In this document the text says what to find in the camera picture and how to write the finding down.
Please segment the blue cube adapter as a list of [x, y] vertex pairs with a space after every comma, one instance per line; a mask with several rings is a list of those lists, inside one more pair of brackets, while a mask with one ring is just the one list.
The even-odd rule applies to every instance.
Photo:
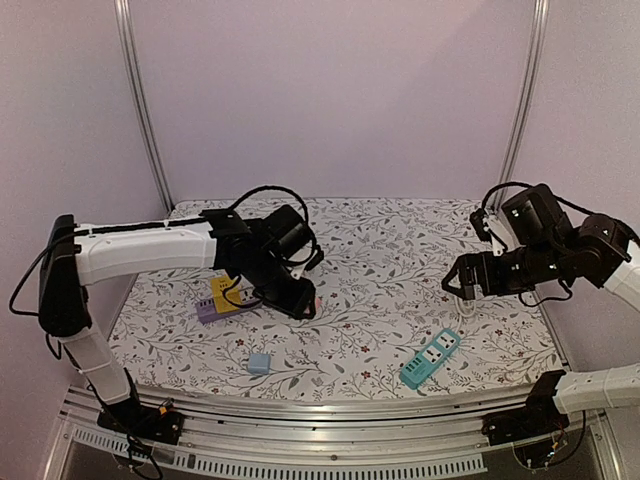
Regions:
[[252, 375], [267, 375], [270, 372], [271, 356], [266, 353], [251, 353], [248, 359], [247, 371]]

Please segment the yellow cube plug adapter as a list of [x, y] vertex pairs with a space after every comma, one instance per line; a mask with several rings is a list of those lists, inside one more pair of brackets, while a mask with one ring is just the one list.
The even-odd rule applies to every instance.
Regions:
[[219, 315], [236, 313], [240, 310], [240, 294], [237, 283], [227, 275], [210, 280], [213, 304]]

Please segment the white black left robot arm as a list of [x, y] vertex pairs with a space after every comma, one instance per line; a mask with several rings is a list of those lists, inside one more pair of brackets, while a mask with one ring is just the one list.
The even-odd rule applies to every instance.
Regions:
[[316, 313], [316, 289], [303, 277], [322, 259], [306, 209], [282, 205], [244, 219], [235, 207], [181, 219], [80, 225], [62, 215], [42, 253], [37, 318], [93, 387], [111, 419], [128, 434], [148, 426], [136, 389], [94, 326], [86, 289], [111, 278], [155, 270], [223, 270], [244, 279], [257, 303], [301, 320]]

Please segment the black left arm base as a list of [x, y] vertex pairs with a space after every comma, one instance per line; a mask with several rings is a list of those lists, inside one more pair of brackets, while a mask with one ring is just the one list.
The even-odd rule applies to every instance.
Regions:
[[185, 416], [168, 399], [157, 406], [143, 404], [136, 392], [125, 400], [107, 404], [99, 399], [101, 413], [98, 425], [102, 428], [129, 434], [132, 437], [177, 445]]

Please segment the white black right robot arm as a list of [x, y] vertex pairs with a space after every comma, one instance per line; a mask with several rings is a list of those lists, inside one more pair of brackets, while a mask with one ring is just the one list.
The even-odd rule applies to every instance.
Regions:
[[[565, 212], [569, 201], [544, 183], [505, 182], [492, 187], [469, 217], [477, 237], [491, 250], [463, 254], [441, 282], [460, 300], [484, 296], [522, 297], [555, 281], [572, 298], [579, 278], [633, 308], [639, 306], [639, 236], [625, 222], [579, 207], [575, 226]], [[556, 414], [639, 404], [636, 364], [591, 372], [557, 370], [534, 384], [517, 415], [517, 427], [537, 436]]]

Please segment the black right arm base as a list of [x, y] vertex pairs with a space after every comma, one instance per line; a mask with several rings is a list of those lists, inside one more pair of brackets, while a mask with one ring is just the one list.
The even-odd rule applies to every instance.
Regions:
[[[481, 434], [488, 438], [489, 444], [507, 444], [553, 432], [560, 432], [563, 436], [564, 429], [570, 424], [569, 417], [558, 410], [553, 397], [559, 381], [566, 374], [564, 370], [545, 372], [533, 385], [522, 407], [484, 415]], [[548, 467], [557, 447], [556, 440], [518, 447], [516, 459], [529, 469]]]

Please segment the purple power strip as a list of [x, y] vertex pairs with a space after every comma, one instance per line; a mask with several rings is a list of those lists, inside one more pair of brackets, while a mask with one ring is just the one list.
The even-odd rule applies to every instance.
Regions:
[[196, 301], [194, 307], [199, 322], [208, 324], [240, 314], [259, 303], [252, 288], [234, 287], [226, 297], [221, 290], [214, 290], [209, 297]]

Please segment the floral table mat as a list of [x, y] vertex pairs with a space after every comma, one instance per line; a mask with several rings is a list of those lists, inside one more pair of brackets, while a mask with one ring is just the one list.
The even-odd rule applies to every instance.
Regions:
[[[310, 273], [321, 309], [294, 320], [267, 308], [209, 324], [194, 304], [211, 270], [139, 276], [110, 334], [117, 360], [140, 384], [202, 394], [329, 402], [413, 396], [405, 363], [443, 329], [460, 347], [419, 388], [422, 396], [529, 385], [561, 367], [531, 297], [480, 300], [461, 316], [441, 280], [460, 255], [482, 249], [472, 200], [311, 199], [324, 260]], [[267, 375], [247, 371], [271, 356]]]

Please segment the teal power strip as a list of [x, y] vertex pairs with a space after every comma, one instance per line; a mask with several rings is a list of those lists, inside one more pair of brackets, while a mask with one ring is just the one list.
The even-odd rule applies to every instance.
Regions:
[[449, 328], [443, 329], [400, 370], [400, 381], [417, 390], [458, 349], [461, 337]]

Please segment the aluminium front rail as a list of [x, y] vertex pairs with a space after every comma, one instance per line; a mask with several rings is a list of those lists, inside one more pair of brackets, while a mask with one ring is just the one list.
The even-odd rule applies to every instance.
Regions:
[[540, 436], [491, 445], [486, 414], [520, 407], [526, 389], [397, 400], [303, 403], [144, 388], [141, 400], [173, 399], [184, 416], [174, 445], [155, 444], [167, 479], [620, 479], [606, 414], [571, 416], [553, 466], [522, 459]]

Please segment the right aluminium corner post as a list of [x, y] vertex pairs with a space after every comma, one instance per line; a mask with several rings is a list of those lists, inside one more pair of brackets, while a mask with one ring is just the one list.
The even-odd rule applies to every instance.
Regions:
[[537, 77], [540, 70], [541, 57], [544, 49], [546, 28], [549, 17], [548, 0], [536, 0], [533, 3], [531, 32], [528, 43], [524, 76], [520, 87], [515, 116], [508, 137], [508, 142], [498, 177], [498, 183], [513, 180], [519, 152], [524, 140], [527, 120], [531, 111]]

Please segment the aluminium corner post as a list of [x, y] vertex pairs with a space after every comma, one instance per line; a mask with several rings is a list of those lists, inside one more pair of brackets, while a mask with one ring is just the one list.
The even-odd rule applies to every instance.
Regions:
[[127, 0], [115, 0], [114, 9], [125, 72], [131, 90], [134, 112], [139, 124], [147, 161], [161, 204], [166, 212], [171, 212], [175, 206], [175, 202], [162, 162], [151, 112], [145, 94], [130, 2]]
[[548, 0], [536, 0], [533, 3], [531, 32], [528, 43], [524, 76], [520, 87], [515, 116], [508, 137], [508, 142], [498, 177], [498, 183], [513, 180], [519, 152], [524, 140], [527, 120], [531, 111], [537, 77], [540, 70], [541, 57], [544, 49], [546, 28], [549, 17]]

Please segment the left aluminium corner post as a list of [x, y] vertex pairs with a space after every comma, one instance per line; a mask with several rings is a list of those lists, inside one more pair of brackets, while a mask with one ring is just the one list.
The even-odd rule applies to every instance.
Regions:
[[147, 161], [161, 204], [166, 212], [171, 212], [175, 206], [175, 202], [162, 162], [151, 112], [145, 94], [130, 2], [127, 0], [115, 0], [114, 9], [125, 72], [131, 90], [134, 112], [139, 124]]

